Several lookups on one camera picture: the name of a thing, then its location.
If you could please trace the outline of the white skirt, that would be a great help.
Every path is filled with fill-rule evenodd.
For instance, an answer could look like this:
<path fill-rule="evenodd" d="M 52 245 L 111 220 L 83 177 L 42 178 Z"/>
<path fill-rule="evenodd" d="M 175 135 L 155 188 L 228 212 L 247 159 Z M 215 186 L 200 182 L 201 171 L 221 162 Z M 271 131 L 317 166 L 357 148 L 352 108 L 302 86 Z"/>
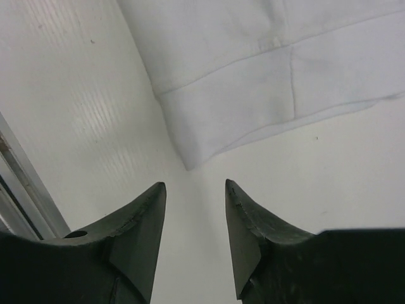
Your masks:
<path fill-rule="evenodd" d="M 120 1 L 185 168 L 404 96 L 403 1 Z"/>

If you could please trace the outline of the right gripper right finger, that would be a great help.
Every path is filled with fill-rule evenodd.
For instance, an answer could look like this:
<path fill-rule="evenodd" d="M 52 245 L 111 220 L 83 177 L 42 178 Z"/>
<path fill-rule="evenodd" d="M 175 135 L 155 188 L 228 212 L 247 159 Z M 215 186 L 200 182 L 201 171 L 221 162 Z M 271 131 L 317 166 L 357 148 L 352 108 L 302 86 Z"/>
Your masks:
<path fill-rule="evenodd" d="M 315 234 L 269 212 L 230 179 L 225 212 L 238 300 L 320 299 L 320 278 L 311 262 Z"/>

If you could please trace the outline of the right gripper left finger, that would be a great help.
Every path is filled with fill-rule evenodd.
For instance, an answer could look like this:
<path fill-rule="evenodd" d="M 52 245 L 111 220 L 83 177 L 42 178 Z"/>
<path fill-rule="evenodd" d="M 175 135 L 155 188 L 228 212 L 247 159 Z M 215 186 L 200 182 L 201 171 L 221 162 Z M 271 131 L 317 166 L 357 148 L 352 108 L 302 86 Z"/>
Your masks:
<path fill-rule="evenodd" d="M 127 205 L 46 244 L 41 303 L 149 303 L 166 208 L 157 182 Z"/>

